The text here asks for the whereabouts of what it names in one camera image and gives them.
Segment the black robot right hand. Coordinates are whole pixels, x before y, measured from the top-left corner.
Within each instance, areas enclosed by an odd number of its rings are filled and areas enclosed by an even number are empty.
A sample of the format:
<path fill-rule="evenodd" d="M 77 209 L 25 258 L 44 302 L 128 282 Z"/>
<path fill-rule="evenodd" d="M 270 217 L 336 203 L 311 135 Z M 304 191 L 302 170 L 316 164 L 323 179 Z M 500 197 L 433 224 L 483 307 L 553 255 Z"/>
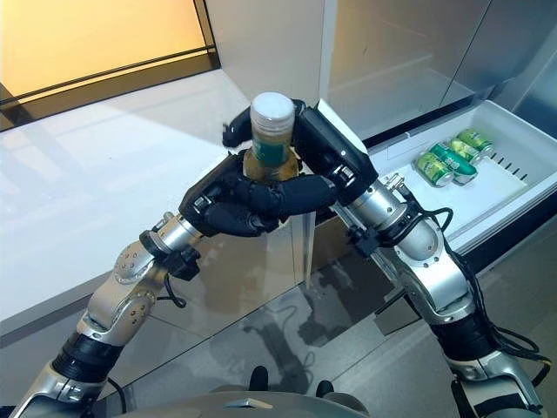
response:
<path fill-rule="evenodd" d="M 223 144 L 239 152 L 243 174 L 230 184 L 247 206 L 268 217 L 313 212 L 337 202 L 347 205 L 378 173 L 356 137 L 342 133 L 343 121 L 320 101 L 308 107 L 275 91 L 257 95 L 223 132 Z"/>

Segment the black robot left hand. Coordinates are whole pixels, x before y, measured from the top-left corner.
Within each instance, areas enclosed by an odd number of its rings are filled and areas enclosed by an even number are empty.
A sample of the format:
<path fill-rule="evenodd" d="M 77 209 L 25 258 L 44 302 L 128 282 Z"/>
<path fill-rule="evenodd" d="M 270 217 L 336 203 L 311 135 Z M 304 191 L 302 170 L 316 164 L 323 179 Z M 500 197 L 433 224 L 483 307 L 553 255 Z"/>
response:
<path fill-rule="evenodd" d="M 232 180 L 243 174 L 242 158 L 230 154 L 184 195 L 178 211 L 206 237 L 227 234 L 258 237 L 279 227 L 279 220 L 259 214 L 234 194 Z"/>

